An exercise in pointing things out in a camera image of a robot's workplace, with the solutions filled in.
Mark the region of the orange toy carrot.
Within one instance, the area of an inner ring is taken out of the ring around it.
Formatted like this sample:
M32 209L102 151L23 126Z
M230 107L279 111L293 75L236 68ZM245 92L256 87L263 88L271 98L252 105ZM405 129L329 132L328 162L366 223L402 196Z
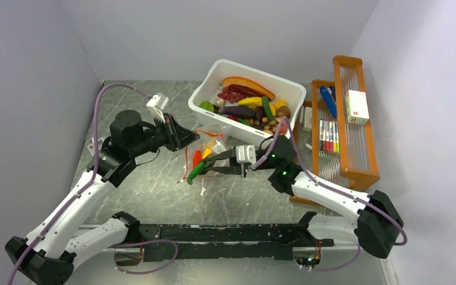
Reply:
M202 151L196 150L192 158L192 166L195 168L202 161Z

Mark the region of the clear zip top bag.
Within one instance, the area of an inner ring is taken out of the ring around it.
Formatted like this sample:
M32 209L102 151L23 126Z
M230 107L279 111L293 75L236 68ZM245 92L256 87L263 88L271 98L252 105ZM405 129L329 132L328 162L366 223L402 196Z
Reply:
M203 125L194 131L200 135L200 139L187 146L183 151L185 162L183 167L184 174L177 183L186 182L188 175L193 169L192 158L196 150L202 151L202 159L227 150L226 134L228 129L226 127L221 127L218 124Z

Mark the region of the green toy chili pepper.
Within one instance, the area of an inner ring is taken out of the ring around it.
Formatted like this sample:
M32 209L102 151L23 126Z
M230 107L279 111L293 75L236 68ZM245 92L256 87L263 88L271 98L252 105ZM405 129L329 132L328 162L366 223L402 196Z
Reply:
M207 163L205 161L199 162L190 172L188 175L186 181L188 185L192 185L194 179L204 171L204 169L207 167Z

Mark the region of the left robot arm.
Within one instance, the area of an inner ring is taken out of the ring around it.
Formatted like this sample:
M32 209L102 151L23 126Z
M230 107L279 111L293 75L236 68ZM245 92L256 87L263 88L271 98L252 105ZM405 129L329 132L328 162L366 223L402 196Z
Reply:
M136 245L142 240L140 222L123 211L79 237L74 233L136 168L137 157L163 147L179 151L200 137L169 113L148 123L135 110L119 112L109 129L110 136L97 148L77 185L50 216L26 237L14 236L5 245L15 273L37 284L64 284L79 265L102 250Z

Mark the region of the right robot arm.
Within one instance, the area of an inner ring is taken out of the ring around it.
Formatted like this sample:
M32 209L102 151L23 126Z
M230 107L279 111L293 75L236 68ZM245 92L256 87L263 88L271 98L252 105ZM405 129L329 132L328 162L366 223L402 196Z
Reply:
M203 159L207 172L246 176L248 171L272 169L268 178L279 193L304 198L333 210L336 217L317 214L297 229L297 239L305 246L331 239L357 243L365 252L385 259L395 246L408 238L403 220L389 196L382 191L358 192L314 175L296 163L292 140L278 136L267 147L240 145Z

